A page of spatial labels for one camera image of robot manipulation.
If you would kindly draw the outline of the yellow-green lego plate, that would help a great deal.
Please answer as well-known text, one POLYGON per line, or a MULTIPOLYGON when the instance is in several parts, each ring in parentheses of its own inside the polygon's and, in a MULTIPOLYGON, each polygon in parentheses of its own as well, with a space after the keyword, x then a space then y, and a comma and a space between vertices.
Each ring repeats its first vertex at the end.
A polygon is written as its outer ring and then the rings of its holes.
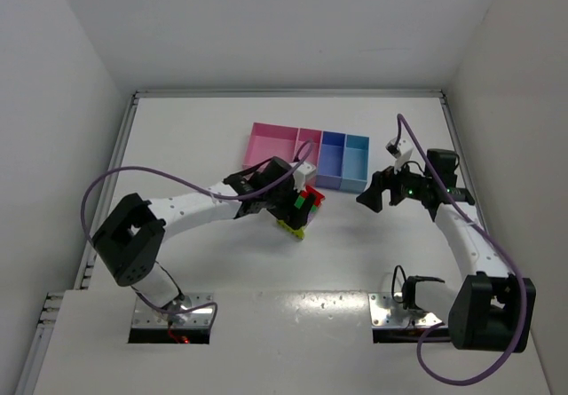
POLYGON ((305 238, 305 230, 307 226, 310 224, 310 221, 307 221, 303 226, 294 229, 289 226, 284 220, 278 219, 277 224, 283 228, 285 231, 296 237, 298 240, 302 241, 305 238))

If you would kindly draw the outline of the green lego brick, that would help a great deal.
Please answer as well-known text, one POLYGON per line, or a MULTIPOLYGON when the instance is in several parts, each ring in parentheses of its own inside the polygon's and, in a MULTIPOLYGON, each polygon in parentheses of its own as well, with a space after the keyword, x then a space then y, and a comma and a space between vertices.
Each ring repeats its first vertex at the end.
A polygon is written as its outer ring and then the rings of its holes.
POLYGON ((305 196, 299 195, 295 202, 295 207, 298 210, 307 210, 310 212, 314 205, 316 197, 313 194, 307 194, 305 196))

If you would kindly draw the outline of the red lego brick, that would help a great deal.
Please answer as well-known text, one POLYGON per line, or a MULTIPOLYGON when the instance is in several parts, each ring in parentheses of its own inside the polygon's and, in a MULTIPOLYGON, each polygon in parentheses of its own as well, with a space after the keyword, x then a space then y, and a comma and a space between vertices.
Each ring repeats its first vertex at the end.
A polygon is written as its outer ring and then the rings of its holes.
POLYGON ((321 193, 320 191, 316 190, 314 187, 312 186, 307 186, 305 188, 306 192, 308 194, 313 194, 315 196, 315 201, 314 201, 314 206, 315 207, 319 207, 320 204, 326 199, 325 195, 323 193, 321 193))

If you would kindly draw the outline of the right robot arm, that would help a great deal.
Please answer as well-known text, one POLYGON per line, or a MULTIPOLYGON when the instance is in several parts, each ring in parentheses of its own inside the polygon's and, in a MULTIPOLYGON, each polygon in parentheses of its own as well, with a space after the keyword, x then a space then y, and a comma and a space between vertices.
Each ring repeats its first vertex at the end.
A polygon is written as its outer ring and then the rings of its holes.
POLYGON ((473 195, 458 187, 459 156, 444 149, 430 149, 430 167, 423 173, 409 169, 413 149, 388 146, 395 162, 372 176, 358 203, 374 212, 383 208, 383 192, 390 205, 418 201, 446 238, 462 276, 461 287, 451 289, 439 277, 408 276, 395 301, 412 312, 431 312, 446 324, 451 343, 459 350, 505 351, 516 330, 522 330, 514 348, 527 345, 536 300, 530 280, 523 287, 498 256, 495 247, 477 231, 477 208, 473 195))

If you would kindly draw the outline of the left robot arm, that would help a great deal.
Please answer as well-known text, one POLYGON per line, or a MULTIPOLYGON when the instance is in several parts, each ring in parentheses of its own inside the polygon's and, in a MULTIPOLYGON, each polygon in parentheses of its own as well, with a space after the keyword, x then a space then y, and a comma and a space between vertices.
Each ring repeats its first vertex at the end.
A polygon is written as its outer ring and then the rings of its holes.
POLYGON ((95 232, 92 244, 118 286, 132 288, 162 315, 187 313, 181 288, 156 262, 161 245, 196 227, 263 209, 288 229, 301 231, 316 201, 305 190, 315 172, 309 162, 273 157, 189 194, 152 200, 128 194, 95 232))

